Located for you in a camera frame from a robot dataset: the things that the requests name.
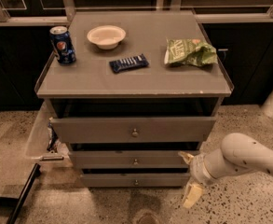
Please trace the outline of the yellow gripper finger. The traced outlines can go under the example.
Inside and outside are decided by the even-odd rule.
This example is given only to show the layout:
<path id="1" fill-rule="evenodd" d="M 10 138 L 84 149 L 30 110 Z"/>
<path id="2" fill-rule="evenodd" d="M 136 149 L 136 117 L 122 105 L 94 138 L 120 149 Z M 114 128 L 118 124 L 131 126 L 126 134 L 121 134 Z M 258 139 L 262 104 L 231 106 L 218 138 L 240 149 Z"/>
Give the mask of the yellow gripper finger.
<path id="1" fill-rule="evenodd" d="M 183 207 L 191 208 L 203 195 L 204 188 L 196 182 L 188 182 L 184 188 Z"/>
<path id="2" fill-rule="evenodd" d="M 184 162 L 189 165 L 191 161 L 194 159 L 194 156 L 188 152 L 179 151 L 178 155 L 184 160 Z"/>

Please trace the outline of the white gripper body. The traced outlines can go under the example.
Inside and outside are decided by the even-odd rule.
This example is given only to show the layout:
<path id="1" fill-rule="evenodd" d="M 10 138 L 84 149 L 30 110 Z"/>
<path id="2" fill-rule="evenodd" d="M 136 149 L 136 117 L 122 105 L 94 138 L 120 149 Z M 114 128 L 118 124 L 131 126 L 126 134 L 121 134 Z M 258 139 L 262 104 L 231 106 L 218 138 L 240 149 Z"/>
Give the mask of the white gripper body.
<path id="1" fill-rule="evenodd" d="M 212 161 L 211 154 L 201 153 L 195 156 L 189 164 L 191 176 L 200 185 L 210 186 L 218 180 L 211 169 Z"/>

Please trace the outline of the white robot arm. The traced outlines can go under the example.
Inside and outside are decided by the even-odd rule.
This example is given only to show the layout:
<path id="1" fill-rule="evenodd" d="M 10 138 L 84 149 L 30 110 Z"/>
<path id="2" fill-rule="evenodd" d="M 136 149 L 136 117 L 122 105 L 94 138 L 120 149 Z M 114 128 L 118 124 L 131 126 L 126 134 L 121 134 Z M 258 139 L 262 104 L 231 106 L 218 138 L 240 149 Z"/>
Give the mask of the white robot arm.
<path id="1" fill-rule="evenodd" d="M 184 188 L 183 207 L 191 208 L 207 186 L 226 176 L 263 172 L 273 176 L 273 150 L 242 133 L 230 133 L 219 148 L 196 156 L 179 151 L 188 165 L 190 179 Z"/>

